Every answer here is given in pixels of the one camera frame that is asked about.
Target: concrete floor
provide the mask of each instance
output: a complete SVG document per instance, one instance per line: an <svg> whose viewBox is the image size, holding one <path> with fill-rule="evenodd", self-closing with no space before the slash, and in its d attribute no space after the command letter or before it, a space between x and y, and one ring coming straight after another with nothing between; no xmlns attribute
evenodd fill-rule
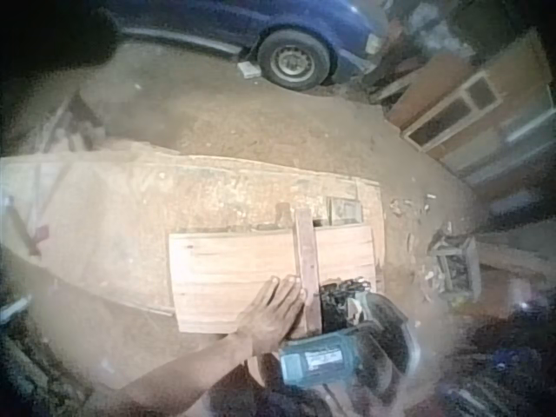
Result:
<svg viewBox="0 0 556 417"><path fill-rule="evenodd" d="M63 83L57 80L51 77L49 84ZM51 87L43 84L42 89ZM448 222L454 233L470 230L482 211L467 186L399 138L379 107L348 100L357 94L342 86L302 94L262 78L244 80L230 61L155 43L122 45L83 84L82 95L113 136L183 154L231 156L378 181L386 216L387 295L410 317L423 344L422 372L411 385L434 379L458 333L447 306L423 294L431 265L427 245ZM426 194L437 197L428 213L421 210ZM394 199L400 200L401 216L392 213ZM408 234L415 242L410 251ZM111 314L109 320L118 319ZM129 330L126 322L115 326L119 330L109 337ZM160 343L162 327L158 323L155 331ZM143 345L143 354L156 350L154 344ZM172 348L160 361L179 352Z"/></svg>

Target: floor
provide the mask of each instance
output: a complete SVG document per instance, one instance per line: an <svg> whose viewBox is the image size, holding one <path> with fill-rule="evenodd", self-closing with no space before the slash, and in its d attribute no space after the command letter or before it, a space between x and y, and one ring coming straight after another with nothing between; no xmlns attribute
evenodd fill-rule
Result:
<svg viewBox="0 0 556 417"><path fill-rule="evenodd" d="M63 91L66 81L66 75L50 77L36 89L36 100ZM483 212L467 186L399 138L379 107L361 103L361 95L350 87L296 93L262 78L244 80L235 64L221 57L155 43L123 44L109 63L92 71L82 95L112 136L183 154L231 156L378 181L386 216L386 291L422 343L420 372L409 385L413 392L428 390L423 382L434 380L440 358L459 333L446 315L447 306L425 281L433 266L427 245L440 228L455 234L473 229ZM28 105L32 115L33 102ZM102 310L94 314L89 301L63 299L98 332L89 351L108 380L117 380L118 358L134 357L126 362L129 366L139 361L154 365L197 346L175 335L175 324L166 319L135 317L127 310L120 314L105 305L94 307ZM104 356L115 351L111 358Z"/></svg>

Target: teal power tool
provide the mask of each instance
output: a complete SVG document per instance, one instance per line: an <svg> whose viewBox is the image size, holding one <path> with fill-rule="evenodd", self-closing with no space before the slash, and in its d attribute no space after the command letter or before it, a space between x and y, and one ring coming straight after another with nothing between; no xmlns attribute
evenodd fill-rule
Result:
<svg viewBox="0 0 556 417"><path fill-rule="evenodd" d="M357 378L376 394L413 372L418 345L407 318L365 283L345 281L321 289L322 335L289 341L280 352L286 385L312 387Z"/></svg>

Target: tire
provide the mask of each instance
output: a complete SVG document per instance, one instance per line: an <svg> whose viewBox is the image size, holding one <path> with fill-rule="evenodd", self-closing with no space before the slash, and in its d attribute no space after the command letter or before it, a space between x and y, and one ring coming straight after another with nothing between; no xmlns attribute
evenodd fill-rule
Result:
<svg viewBox="0 0 556 417"><path fill-rule="evenodd" d="M278 30L261 44L262 74L286 89L303 91L321 84L330 72L330 53L314 37L298 30Z"/></svg>

